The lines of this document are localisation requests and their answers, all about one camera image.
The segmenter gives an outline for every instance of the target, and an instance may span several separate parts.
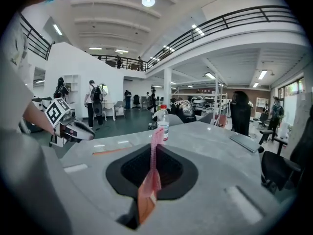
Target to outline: floor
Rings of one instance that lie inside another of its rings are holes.
[[[107,137],[114,137],[114,136],[120,136],[130,133],[136,133],[136,132],[142,132],[148,130],[148,124],[152,122],[151,118],[151,112],[145,110],[145,109],[130,109],[124,111],[125,116],[117,117],[116,121],[113,121],[112,117],[107,117],[107,121],[104,121],[103,126],[99,126],[97,121],[94,122],[93,129],[96,132],[96,139],[100,138],[107,138]],[[232,127],[231,118],[227,119],[227,125],[226,129],[230,130]],[[257,129],[257,126],[255,126],[253,123],[250,124],[249,133],[252,134],[252,139],[255,142],[259,142],[262,134],[259,133],[259,130]],[[42,131],[38,133],[32,133],[32,137],[34,137],[41,145],[48,145],[50,141],[50,134]],[[57,157],[60,159],[62,158],[67,151],[74,145],[73,142],[69,142],[64,145],[64,147],[57,147],[54,146],[54,149],[56,151]],[[278,142],[264,142],[262,144],[262,147],[265,150],[277,153],[278,150]],[[281,156],[289,158],[289,155],[284,153],[284,148],[282,149]],[[289,196],[293,195],[294,191],[290,190],[283,190],[283,191],[277,191],[275,194],[275,197],[278,199],[278,201],[282,202]]]

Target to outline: black railing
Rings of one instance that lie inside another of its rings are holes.
[[[216,32],[247,24],[270,22],[299,24],[291,10],[285,6],[257,6],[230,12],[197,25],[177,37],[148,61],[147,69],[186,45]]]
[[[147,70],[147,62],[142,61],[142,63],[138,59],[122,57],[120,56],[121,60],[118,61],[116,56],[110,55],[95,55],[92,56],[98,58],[100,61],[106,62],[113,68],[117,69],[130,69],[135,71],[146,71]]]
[[[21,26],[23,33],[28,39],[28,49],[41,56],[45,60],[48,60],[51,44],[49,44],[49,42],[34,29],[34,27],[22,14],[20,14],[20,16],[22,18]]]

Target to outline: pillar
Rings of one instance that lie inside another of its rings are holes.
[[[166,67],[164,69],[164,102],[163,104],[167,105],[167,108],[170,108],[171,101],[171,82],[172,82],[172,68]]]

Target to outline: white partition wall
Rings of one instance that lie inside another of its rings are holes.
[[[49,59],[46,63],[45,95],[53,96],[58,83],[58,78],[65,75],[78,75],[81,80],[77,83],[77,93],[80,103],[76,107],[78,118],[88,117],[84,107],[84,99],[89,88],[89,81],[96,84],[105,83],[113,103],[123,100],[123,74],[105,62],[90,56],[88,53],[73,47],[67,43],[55,44],[51,48]]]

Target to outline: plastic bottle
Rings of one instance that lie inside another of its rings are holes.
[[[166,108],[167,108],[166,104],[161,104],[161,110],[157,116],[157,127],[164,128],[164,139],[163,139],[164,141],[168,140],[168,131],[170,127],[170,121],[169,121],[168,112]]]

